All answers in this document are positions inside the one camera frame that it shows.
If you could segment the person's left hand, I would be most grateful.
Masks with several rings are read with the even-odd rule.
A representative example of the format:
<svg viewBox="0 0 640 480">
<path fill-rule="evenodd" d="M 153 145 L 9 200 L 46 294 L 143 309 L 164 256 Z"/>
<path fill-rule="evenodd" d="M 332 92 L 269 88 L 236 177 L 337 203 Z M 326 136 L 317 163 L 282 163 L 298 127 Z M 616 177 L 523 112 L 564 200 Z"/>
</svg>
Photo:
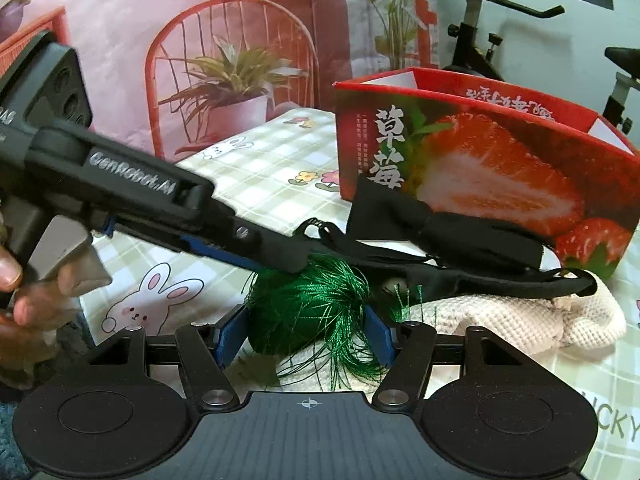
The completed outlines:
<svg viewBox="0 0 640 480">
<path fill-rule="evenodd" d="M 13 310 L 1 315 L 1 383 L 26 390 L 34 383 L 35 365 L 58 353 L 58 330 L 80 312 L 77 298 L 104 278 L 92 246 L 60 267 L 56 277 L 28 286 L 23 269 L 8 250 L 1 251 L 1 290 L 14 295 Z"/>
</svg>

